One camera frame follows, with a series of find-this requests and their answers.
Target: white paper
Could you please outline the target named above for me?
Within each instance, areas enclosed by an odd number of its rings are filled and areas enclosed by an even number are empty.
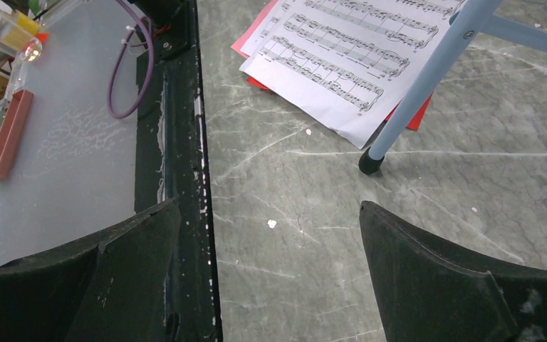
[[[265,19],[263,19],[256,30],[251,34],[250,38],[240,48],[240,51],[252,56],[261,43],[263,43],[263,40],[269,35],[271,29],[276,26],[278,21],[281,20],[294,2],[295,0],[278,0],[269,14],[267,14]]]
[[[464,0],[296,0],[240,68],[358,148]]]

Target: music notation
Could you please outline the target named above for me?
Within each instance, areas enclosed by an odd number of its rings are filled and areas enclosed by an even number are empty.
[[[269,19],[269,23],[267,23],[267,25],[263,28],[263,31],[261,31],[260,36],[267,37],[267,35],[269,34],[269,30],[271,30],[271,28],[273,28],[278,23],[278,21],[280,21],[280,18],[273,17]]]
[[[422,39],[413,38],[406,34],[400,33],[399,31],[393,31],[392,29],[384,28],[384,27],[381,27],[380,25],[372,24],[364,19],[359,19],[350,14],[341,13],[339,11],[336,11],[335,9],[331,9],[322,4],[317,4],[311,0],[305,1],[305,6],[311,7],[313,9],[317,9],[326,14],[330,14],[331,16],[335,16],[339,19],[346,20],[352,24],[362,26],[363,28],[368,29],[372,32],[382,34],[383,36],[386,36],[387,39],[389,39],[390,41],[401,41],[405,43],[406,45],[411,46],[413,48],[424,48],[433,39],[433,36],[435,35],[435,34],[431,34],[429,38],[425,41]]]
[[[331,48],[337,52],[340,52],[341,54],[345,56],[350,56],[354,58],[355,60],[364,63],[365,65],[375,68],[379,71],[382,71],[382,77],[396,77],[401,74],[402,71],[406,69],[406,67],[410,64],[410,60],[407,58],[403,58],[399,56],[394,51],[385,50],[382,48],[379,48],[373,43],[366,43],[364,41],[361,41],[360,39],[354,38],[352,36],[348,36],[344,33],[339,32],[339,30],[335,30],[334,28],[331,28],[329,26],[324,26],[319,24],[317,21],[310,20],[309,18],[305,17],[302,14],[293,14],[291,19],[294,19],[295,21],[299,23],[305,23],[308,28],[315,29],[317,31],[322,31],[324,34],[323,36],[320,36],[316,34],[315,32],[309,32],[295,24],[292,24],[291,22],[287,21],[284,23],[284,28],[291,32],[295,32],[298,36],[305,38],[309,41],[314,41],[316,43],[321,44],[322,46],[325,46],[327,48]],[[368,53],[361,54],[357,51],[354,51],[353,48],[346,48],[344,46],[339,45],[339,43],[333,43],[332,41],[326,39],[326,36],[332,36],[335,38],[340,39],[340,41],[352,44],[354,47],[357,48],[363,48],[365,50],[368,50]],[[370,53],[374,53],[376,55],[379,55],[379,57],[382,58],[384,61],[390,61],[397,64],[396,68],[391,68],[384,63],[381,63],[380,61],[375,61],[368,57]]]
[[[365,81],[364,79],[360,77],[357,77],[355,74],[350,73],[349,71],[346,71],[345,69],[339,66],[336,66],[335,64],[324,61],[321,58],[303,50],[302,48],[298,48],[294,46],[294,44],[290,43],[286,38],[273,36],[271,37],[271,41],[284,47],[285,50],[292,51],[293,56],[297,56],[301,59],[310,61],[312,64],[316,65],[316,68],[314,70],[311,70],[309,68],[305,68],[304,67],[305,64],[300,66],[297,64],[296,59],[292,57],[283,57],[280,54],[273,52],[270,48],[267,48],[265,46],[261,48],[259,53],[262,53],[263,55],[268,56],[273,61],[276,61],[284,65],[285,67],[290,68],[291,70],[299,73],[300,75],[307,77],[309,80],[317,83],[318,85],[323,86],[327,90],[331,91],[332,93],[340,96],[342,99],[358,107],[360,111],[367,111],[371,109],[373,104],[382,95],[384,91],[383,89],[377,87],[376,85],[373,85],[372,83]],[[329,73],[336,73],[340,79],[349,80],[353,82],[354,86],[349,91],[347,91],[347,90],[344,90],[343,87],[337,81],[327,81],[326,77],[322,77],[321,75],[316,73],[316,71],[320,67],[324,71],[328,71]],[[372,93],[375,97],[370,101],[363,100],[351,93],[351,91],[355,87],[368,90],[368,92]]]
[[[443,7],[437,4],[431,4],[428,0],[396,0],[396,2],[401,2],[402,4],[407,4],[409,6],[414,6],[417,9],[421,9],[424,12],[437,12],[443,14],[443,16],[451,16],[466,0],[458,0],[458,4],[454,7]]]
[[[288,9],[291,7],[291,5],[288,3],[289,1],[296,1],[296,0],[285,0],[284,3],[282,4],[282,11],[288,11]]]
[[[412,27],[414,29],[423,30],[427,33],[435,34],[439,32],[439,28],[437,28],[437,26],[428,25],[428,24],[422,23],[421,21],[410,19],[400,14],[395,14],[388,11],[383,11],[382,9],[377,9],[376,7],[369,5],[368,3],[360,3],[353,0],[328,0],[328,1],[334,4],[338,4],[339,6],[345,7],[347,9],[350,9],[351,11],[360,11],[364,14],[373,16],[380,20],[389,19],[389,20],[404,24],[406,26]]]

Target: stand leg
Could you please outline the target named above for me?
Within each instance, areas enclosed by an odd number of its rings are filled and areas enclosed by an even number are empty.
[[[501,2],[468,0],[372,147],[360,158],[359,166],[363,173],[371,175],[380,169],[385,153]]]

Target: gray marble floor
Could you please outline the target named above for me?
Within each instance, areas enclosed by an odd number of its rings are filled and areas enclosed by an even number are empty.
[[[477,37],[420,130],[366,177],[360,151],[238,71],[229,46],[264,2],[198,2],[226,341],[385,340],[358,223],[366,199],[547,269],[546,54]],[[499,12],[547,29],[547,1],[507,0]]]

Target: metal frame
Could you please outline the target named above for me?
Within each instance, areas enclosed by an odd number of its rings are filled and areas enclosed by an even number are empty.
[[[420,106],[445,77],[458,57],[479,33],[547,52],[547,33],[494,15],[502,0],[469,0],[450,20],[450,28],[406,93],[387,125],[360,159],[360,170],[379,170],[385,153],[400,136]]]

